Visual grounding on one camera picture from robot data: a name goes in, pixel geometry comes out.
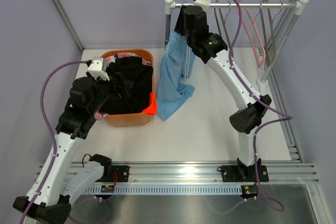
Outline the black shorts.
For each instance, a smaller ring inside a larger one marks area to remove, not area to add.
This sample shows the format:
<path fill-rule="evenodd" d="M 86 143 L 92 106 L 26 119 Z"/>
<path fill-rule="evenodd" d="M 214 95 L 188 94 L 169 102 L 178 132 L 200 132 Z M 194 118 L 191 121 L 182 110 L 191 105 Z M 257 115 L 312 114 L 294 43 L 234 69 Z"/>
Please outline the black shorts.
<path fill-rule="evenodd" d="M 124 96 L 123 89 L 117 87 L 121 97 L 109 99 L 100 111 L 110 115 L 142 112 L 150 104 L 152 64 L 150 61 L 131 53 L 118 53 L 107 59 L 111 61 L 107 67 L 107 73 L 110 75 L 120 73 L 130 96 L 128 98 Z"/>

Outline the orange shorts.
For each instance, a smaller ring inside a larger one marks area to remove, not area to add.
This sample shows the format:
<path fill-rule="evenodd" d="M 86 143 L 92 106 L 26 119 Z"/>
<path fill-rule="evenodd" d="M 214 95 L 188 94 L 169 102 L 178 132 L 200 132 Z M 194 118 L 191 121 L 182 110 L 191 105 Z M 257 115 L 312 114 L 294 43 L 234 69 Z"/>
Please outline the orange shorts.
<path fill-rule="evenodd" d="M 156 111 L 157 111 L 157 102 L 156 102 L 155 93 L 151 92 L 149 106 L 145 108 L 142 112 L 144 114 L 154 116 L 156 115 Z"/>

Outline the light blue shorts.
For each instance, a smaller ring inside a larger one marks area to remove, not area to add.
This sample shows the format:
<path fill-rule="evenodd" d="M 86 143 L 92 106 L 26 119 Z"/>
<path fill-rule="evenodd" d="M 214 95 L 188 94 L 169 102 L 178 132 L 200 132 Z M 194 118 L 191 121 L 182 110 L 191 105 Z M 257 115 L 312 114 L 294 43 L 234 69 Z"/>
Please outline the light blue shorts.
<path fill-rule="evenodd" d="M 195 58 L 185 36 L 172 32 L 161 59 L 156 94 L 157 114 L 163 122 L 192 97 L 195 88 L 184 80 L 191 77 Z"/>

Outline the black shorts hanger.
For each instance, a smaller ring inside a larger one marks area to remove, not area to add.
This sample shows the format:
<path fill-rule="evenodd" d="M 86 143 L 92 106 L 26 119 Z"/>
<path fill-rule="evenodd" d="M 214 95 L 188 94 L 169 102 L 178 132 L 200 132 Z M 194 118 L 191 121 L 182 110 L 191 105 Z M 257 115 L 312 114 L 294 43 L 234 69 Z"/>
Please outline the black shorts hanger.
<path fill-rule="evenodd" d="M 217 26 L 219 35 L 222 36 L 223 35 L 222 32 L 224 32 L 228 47 L 229 49 L 231 49 L 232 43 L 231 43 L 231 39 L 229 36 L 228 28 L 226 25 L 226 19 L 230 15 L 230 2 L 228 2 L 228 4 L 229 4 L 229 9 L 225 15 L 223 15 L 221 8 L 214 8 L 214 16 L 215 16 L 216 26 Z"/>

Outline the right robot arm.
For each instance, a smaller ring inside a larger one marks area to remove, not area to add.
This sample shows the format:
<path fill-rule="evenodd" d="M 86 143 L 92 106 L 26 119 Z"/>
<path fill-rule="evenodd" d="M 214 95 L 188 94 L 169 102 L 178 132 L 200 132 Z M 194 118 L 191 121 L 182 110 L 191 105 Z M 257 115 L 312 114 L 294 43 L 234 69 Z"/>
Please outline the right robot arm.
<path fill-rule="evenodd" d="M 209 32 L 206 12 L 201 7 L 182 6 L 174 30 L 186 37 L 192 52 L 222 80 L 238 108 L 229 121 L 238 134 L 239 155 L 236 165 L 223 165 L 217 169 L 222 180 L 268 182 L 267 168 L 258 156 L 254 137 L 272 102 L 271 97 L 261 95 L 243 77 L 240 69 L 229 59 L 229 49 L 222 37 Z"/>

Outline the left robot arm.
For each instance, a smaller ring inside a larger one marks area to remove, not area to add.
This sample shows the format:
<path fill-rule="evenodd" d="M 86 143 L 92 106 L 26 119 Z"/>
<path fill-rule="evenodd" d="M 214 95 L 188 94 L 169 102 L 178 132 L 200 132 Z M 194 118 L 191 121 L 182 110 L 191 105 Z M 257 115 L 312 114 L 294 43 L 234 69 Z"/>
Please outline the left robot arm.
<path fill-rule="evenodd" d="M 13 207 L 21 212 L 21 223 L 30 217 L 44 223 L 64 223 L 76 200 L 95 182 L 125 183 L 129 167 L 113 165 L 106 156 L 94 154 L 84 168 L 67 184 L 64 179 L 71 162 L 96 122 L 95 114 L 109 99 L 122 96 L 120 73 L 110 77 L 104 70 L 89 70 L 76 79 L 70 97 L 51 132 L 53 147 L 47 160 L 25 196 L 15 199 Z"/>

